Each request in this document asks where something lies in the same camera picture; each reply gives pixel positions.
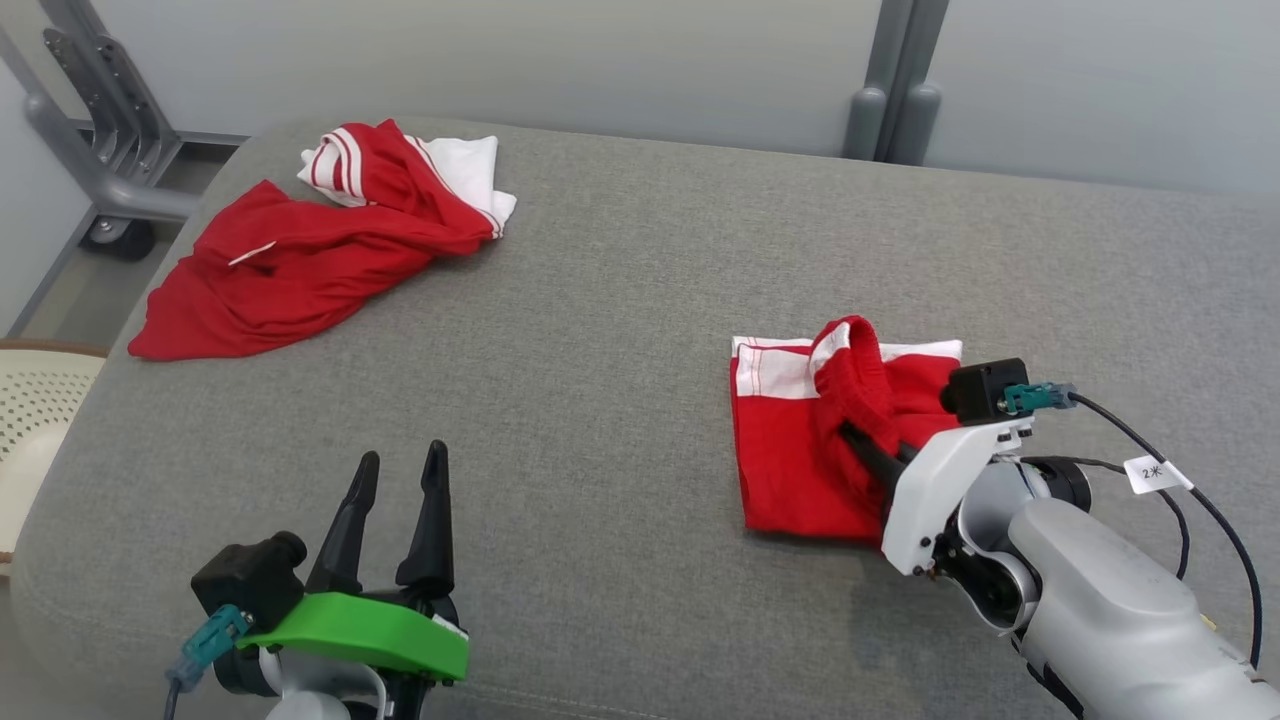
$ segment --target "metal frame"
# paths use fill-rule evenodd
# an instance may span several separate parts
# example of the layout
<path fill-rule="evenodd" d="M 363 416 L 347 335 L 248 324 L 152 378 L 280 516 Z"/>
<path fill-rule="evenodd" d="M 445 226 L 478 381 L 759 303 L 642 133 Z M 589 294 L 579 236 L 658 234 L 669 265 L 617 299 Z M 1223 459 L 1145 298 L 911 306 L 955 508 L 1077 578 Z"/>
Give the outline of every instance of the metal frame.
<path fill-rule="evenodd" d="M 863 88 L 854 94 L 845 158 L 920 165 L 942 91 L 928 85 L 948 0 L 882 0 Z"/>
<path fill-rule="evenodd" d="M 0 58 L 27 91 L 28 122 L 88 195 L 102 222 L 91 233 L 119 237 L 127 219 L 186 220 L 198 197 L 154 187 L 182 142 L 159 111 L 120 44 L 106 35 L 87 0 L 42 0 L 58 26 L 45 45 L 67 72 L 93 122 L 86 142 L 35 70 L 0 28 Z M 119 218 L 120 222 L 111 222 Z"/>

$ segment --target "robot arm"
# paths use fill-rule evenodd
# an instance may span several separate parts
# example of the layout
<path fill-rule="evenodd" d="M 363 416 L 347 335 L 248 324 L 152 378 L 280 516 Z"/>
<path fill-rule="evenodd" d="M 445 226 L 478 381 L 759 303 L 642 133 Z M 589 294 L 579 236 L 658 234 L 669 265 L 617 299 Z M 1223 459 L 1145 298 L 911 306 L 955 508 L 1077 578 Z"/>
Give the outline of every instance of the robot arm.
<path fill-rule="evenodd" d="M 448 448 L 435 441 L 428 452 L 422 506 L 396 570 L 398 587 L 366 591 L 357 574 L 378 471 L 378 455 L 365 454 L 305 585 L 293 569 L 306 546 L 291 533 L 228 546 L 192 578 L 210 623 L 169 674 L 166 720 L 177 693 L 189 692 L 209 662 L 227 691 L 279 697 L 270 720 L 416 720 L 431 688 L 466 678 L 470 638 L 449 598 Z M 243 623 L 227 626 L 224 616 Z"/>
<path fill-rule="evenodd" d="M 956 372 L 961 382 L 969 370 Z M 1011 455 L 1033 418 L 997 410 L 998 389 L 961 392 L 956 414 L 977 424 L 938 433 L 909 464 L 877 471 L 892 502 L 886 559 L 902 574 L 960 585 L 1076 717 L 1280 717 L 1280 692 L 1207 626 L 1192 591 L 1088 514 L 1078 466 Z"/>

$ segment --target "gray couch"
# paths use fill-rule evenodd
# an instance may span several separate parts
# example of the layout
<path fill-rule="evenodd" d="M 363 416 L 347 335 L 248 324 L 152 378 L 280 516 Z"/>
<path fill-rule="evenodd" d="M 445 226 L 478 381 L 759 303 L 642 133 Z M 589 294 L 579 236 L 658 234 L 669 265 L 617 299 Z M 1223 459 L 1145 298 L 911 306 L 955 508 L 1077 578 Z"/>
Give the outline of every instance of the gray couch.
<path fill-rule="evenodd" d="M 246 143 L 163 270 L 264 177 L 317 199 L 293 178 L 298 151 L 338 122 Z M 474 656 L 426 716 L 1065 717 L 957 591 L 870 548 L 744 530 L 730 337 L 852 313 L 888 342 L 1019 355 L 1112 406 L 1235 520 L 1277 597 L 1274 200 L 401 123 L 500 138 L 498 187 L 520 199 L 506 238 L 251 359 L 129 357 L 140 306 L 50 471 L 15 611 L 40 660 L 116 716 L 159 715 L 161 673 L 204 619 L 191 574 L 279 529 L 314 553 L 370 448 L 383 483 L 361 574 L 389 585 L 443 438 Z M 1083 410 L 1046 415 L 1030 448 L 1137 455 Z M 1103 521 L 1176 561 L 1162 503 L 1119 477 L 1094 492 Z M 1247 647 L 1244 575 L 1188 512 L 1189 584 Z M 206 680 L 179 719 L 266 707 Z"/>

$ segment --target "white label tag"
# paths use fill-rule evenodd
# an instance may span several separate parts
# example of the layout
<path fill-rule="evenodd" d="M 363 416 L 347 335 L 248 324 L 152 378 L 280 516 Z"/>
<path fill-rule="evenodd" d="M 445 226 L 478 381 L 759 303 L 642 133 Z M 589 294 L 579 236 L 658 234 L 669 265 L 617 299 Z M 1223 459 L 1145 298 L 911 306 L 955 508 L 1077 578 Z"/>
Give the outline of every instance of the white label tag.
<path fill-rule="evenodd" d="M 1129 475 L 1129 484 L 1133 486 L 1133 492 L 1137 495 L 1179 486 L 1187 489 L 1196 487 L 1172 462 L 1167 460 L 1156 462 L 1156 459 L 1149 455 L 1125 460 L 1124 471 Z"/>

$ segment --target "white fabric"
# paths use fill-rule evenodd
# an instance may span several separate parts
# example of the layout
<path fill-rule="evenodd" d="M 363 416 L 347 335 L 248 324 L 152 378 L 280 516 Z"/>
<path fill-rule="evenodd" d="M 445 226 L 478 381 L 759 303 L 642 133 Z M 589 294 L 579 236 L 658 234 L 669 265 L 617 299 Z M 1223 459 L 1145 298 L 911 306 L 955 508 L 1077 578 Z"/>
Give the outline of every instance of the white fabric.
<path fill-rule="evenodd" d="M 516 196 L 493 188 L 494 168 L 498 164 L 498 138 L 458 140 L 439 137 L 430 142 L 404 136 L 404 141 L 422 156 L 440 182 L 460 200 L 471 205 L 494 225 L 497 236 L 516 210 Z M 334 182 L 334 170 L 342 160 L 342 186 Z M 302 151 L 302 169 L 298 179 L 316 188 L 329 200 L 346 208 L 366 205 L 362 195 L 360 147 L 356 138 L 343 128 L 324 136 L 320 147 Z"/>
<path fill-rule="evenodd" d="M 762 396 L 782 400 L 818 397 L 813 375 L 840 347 L 849 347 L 847 323 L 837 325 L 822 338 L 817 348 L 813 348 L 812 340 L 735 337 L 733 357 L 737 357 L 737 370 L 733 373 L 733 387 L 739 397 Z M 963 350 L 964 343 L 959 340 L 920 345 L 881 343 L 881 360 L 888 363 L 904 355 L 932 355 L 954 357 L 959 361 Z"/>

